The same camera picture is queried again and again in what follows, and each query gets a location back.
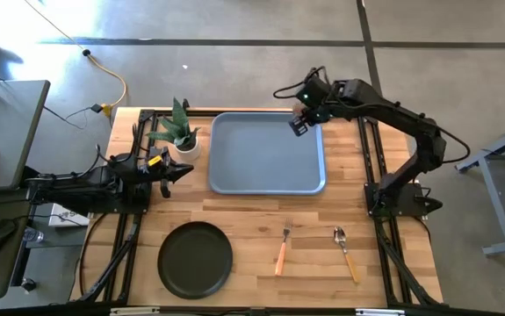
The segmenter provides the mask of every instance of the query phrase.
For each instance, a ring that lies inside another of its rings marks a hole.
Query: spoon
[[[342,247],[343,254],[346,257],[346,262],[350,268],[351,277],[354,279],[354,282],[358,284],[359,277],[357,277],[356,267],[354,266],[354,262],[351,260],[350,255],[348,255],[348,249],[346,248],[346,233],[339,226],[334,228],[334,242]]]

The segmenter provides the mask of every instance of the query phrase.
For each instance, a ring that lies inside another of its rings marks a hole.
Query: white pot
[[[201,144],[199,143],[199,138],[196,138],[196,146],[194,146],[194,148],[188,151],[182,151],[178,149],[178,147],[176,146],[174,147],[176,148],[176,151],[178,152],[180,159],[182,159],[185,162],[194,161],[199,157],[199,154],[201,154]]]

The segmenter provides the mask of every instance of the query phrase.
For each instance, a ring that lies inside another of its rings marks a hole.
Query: yellow cable
[[[59,31],[61,34],[63,34],[67,39],[69,39],[71,42],[73,42],[75,45],[77,45],[80,49],[83,50],[83,54],[88,57],[88,59],[98,68],[102,69],[103,71],[105,71],[106,73],[108,73],[109,75],[113,75],[114,77],[118,78],[120,81],[121,81],[121,84],[123,84],[123,93],[121,93],[121,97],[114,103],[112,104],[102,104],[102,108],[104,110],[104,115],[106,117],[110,117],[112,115],[112,108],[117,105],[119,102],[121,102],[121,100],[123,100],[123,98],[126,96],[126,93],[127,93],[127,83],[125,80],[123,80],[123,78],[114,73],[113,71],[111,71],[110,69],[102,66],[99,62],[96,61],[96,58],[92,57],[92,55],[90,54],[90,50],[82,47],[80,44],[78,44],[73,38],[71,38],[70,36],[68,36],[65,32],[63,32],[59,27],[57,27],[57,25],[55,25],[53,22],[51,22],[48,18],[46,18],[41,12],[39,12],[37,9],[35,9],[35,7],[30,4],[27,0],[24,0],[27,5],[29,5],[34,11],[36,11],[42,18],[44,18],[50,25],[52,25],[57,31]]]

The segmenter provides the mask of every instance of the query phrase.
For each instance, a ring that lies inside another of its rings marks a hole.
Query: orange handle
[[[356,284],[359,283],[359,276],[357,276],[356,266],[353,260],[351,260],[350,255],[346,254],[346,261],[348,262],[348,267],[350,267],[351,277],[353,277]]]
[[[276,276],[281,276],[284,271],[284,259],[285,259],[285,243],[281,244],[281,249],[279,249],[278,263],[276,264]]]

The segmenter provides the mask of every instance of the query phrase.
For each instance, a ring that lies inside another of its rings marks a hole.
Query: fork
[[[284,242],[281,243],[281,249],[279,249],[278,263],[276,264],[276,276],[281,276],[284,270],[284,259],[285,259],[285,243],[287,242],[287,236],[291,232],[291,227],[293,225],[293,220],[291,218],[285,219],[284,226]]]

